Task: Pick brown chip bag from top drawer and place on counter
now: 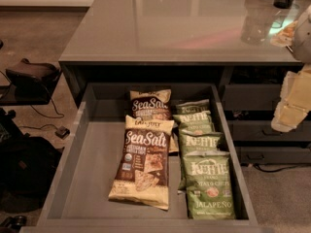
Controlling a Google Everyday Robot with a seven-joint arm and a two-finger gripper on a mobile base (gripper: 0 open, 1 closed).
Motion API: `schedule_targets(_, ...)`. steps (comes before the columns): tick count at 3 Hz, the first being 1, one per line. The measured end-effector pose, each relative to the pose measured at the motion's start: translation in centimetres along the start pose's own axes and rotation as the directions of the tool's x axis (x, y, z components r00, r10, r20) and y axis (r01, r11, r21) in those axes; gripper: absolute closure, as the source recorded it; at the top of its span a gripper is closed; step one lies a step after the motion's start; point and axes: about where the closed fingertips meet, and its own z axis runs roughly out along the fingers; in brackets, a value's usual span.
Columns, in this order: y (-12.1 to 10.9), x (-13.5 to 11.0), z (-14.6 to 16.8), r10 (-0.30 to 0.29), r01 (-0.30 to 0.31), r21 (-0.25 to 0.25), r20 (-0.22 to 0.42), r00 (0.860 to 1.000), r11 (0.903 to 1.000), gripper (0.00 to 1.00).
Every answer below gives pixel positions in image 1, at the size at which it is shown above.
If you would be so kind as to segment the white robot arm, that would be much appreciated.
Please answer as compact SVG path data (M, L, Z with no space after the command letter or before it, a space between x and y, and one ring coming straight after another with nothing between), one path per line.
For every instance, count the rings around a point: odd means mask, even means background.
M279 132L290 132L311 111L311 6L278 33L270 43L289 50L303 67L297 73L288 71L281 87L271 127Z

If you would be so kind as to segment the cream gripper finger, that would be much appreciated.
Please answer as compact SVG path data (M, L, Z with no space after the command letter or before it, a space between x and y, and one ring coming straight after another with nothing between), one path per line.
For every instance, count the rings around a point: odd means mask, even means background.
M296 129L306 116L305 110L281 101L275 109L271 127L279 132L290 132Z
M300 70L298 73L289 71L281 88L281 99L288 104L311 110L311 72Z

